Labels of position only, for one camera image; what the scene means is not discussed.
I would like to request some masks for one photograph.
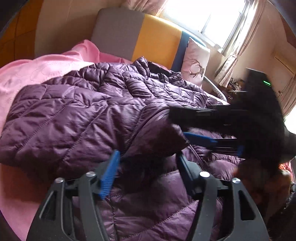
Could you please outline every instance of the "headboard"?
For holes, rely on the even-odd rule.
[[[135,61],[144,56],[175,72],[181,70],[189,37],[180,26],[138,11],[104,8],[98,13],[91,41],[104,53]]]

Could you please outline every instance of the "white pillow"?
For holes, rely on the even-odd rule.
[[[201,87],[209,58],[210,50],[189,38],[181,68],[182,78]]]

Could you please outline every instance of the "purple puffer jacket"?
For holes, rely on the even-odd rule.
[[[174,154],[183,150],[188,160],[226,180],[240,160],[188,145],[170,123],[168,107],[210,104],[217,101],[180,73],[143,57],[132,65],[91,65],[18,93],[0,139],[0,162],[42,180],[71,179],[117,149],[118,175],[110,196],[98,203],[110,240],[184,240],[197,202],[186,194]],[[221,210],[217,200],[212,240]]]

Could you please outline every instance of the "green light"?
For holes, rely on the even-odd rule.
[[[267,85],[271,86],[271,83],[268,83],[268,82],[266,82],[266,81],[263,81],[263,82],[266,83]]]

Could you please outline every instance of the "pink bed sheet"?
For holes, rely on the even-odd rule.
[[[0,69],[0,133],[13,99],[26,85],[40,84],[98,62],[131,63],[101,53],[90,41],[84,40],[63,54],[50,54],[34,60],[22,59]],[[25,241],[50,183],[37,183],[19,168],[0,164],[0,210],[15,234]]]

